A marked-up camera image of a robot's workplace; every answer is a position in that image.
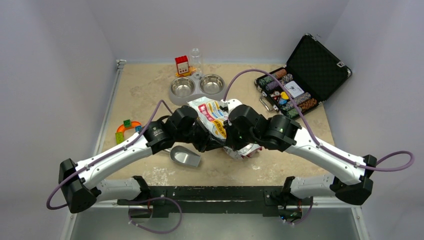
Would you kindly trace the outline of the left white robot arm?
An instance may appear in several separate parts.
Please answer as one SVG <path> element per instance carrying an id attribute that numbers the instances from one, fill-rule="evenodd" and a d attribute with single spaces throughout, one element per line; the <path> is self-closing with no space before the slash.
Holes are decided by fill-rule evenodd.
<path id="1" fill-rule="evenodd" d="M 199 113 L 184 105 L 157 120 L 149 119 L 141 130 L 122 143 L 86 160 L 70 158 L 59 166 L 58 190 L 65 207 L 75 214 L 97 202 L 126 200 L 142 205 L 152 194 L 142 176 L 124 180 L 107 180 L 111 174 L 129 164 L 171 148 L 175 143 L 192 144 L 199 152 L 223 148 L 225 140 L 214 136 L 199 120 Z"/>

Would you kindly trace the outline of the pet food bag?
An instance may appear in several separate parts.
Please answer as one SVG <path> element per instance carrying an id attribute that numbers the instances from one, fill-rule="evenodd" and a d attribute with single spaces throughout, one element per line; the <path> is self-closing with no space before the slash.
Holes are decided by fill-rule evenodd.
<path id="1" fill-rule="evenodd" d="M 228 113 L 220 109 L 220 102 L 205 96 L 188 102 L 188 105 L 198 113 L 198 119 L 220 144 L 224 144 L 227 133 L 224 121 L 228 119 Z M 258 144 L 248 144 L 240 150 L 232 150 L 223 146 L 223 150 L 233 159 L 251 158 L 263 148 Z"/>

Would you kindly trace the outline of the silver metal scoop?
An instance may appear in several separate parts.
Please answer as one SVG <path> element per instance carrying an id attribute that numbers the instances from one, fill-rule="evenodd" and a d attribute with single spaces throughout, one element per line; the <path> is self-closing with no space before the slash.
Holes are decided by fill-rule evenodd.
<path id="1" fill-rule="evenodd" d="M 201 156 L 184 146 L 177 145 L 163 151 L 168 153 L 171 161 L 176 164 L 193 168 L 200 165 Z"/>

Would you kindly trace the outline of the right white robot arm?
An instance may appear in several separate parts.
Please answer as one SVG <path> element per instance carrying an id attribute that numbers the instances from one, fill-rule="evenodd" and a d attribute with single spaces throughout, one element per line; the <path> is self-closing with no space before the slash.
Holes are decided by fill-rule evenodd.
<path id="1" fill-rule="evenodd" d="M 223 101 L 220 108 L 228 113 L 224 122 L 225 145 L 240 150 L 257 144 L 267 150 L 286 152 L 301 157 L 328 173 L 315 177 L 287 177 L 280 196 L 288 204 L 309 197 L 335 196 L 351 205 L 362 205 L 371 195 L 374 182 L 371 170 L 376 166 L 372 155 L 349 154 L 326 142 L 315 143 L 307 128 L 283 115 L 265 118 L 252 107 L 233 99 Z"/>

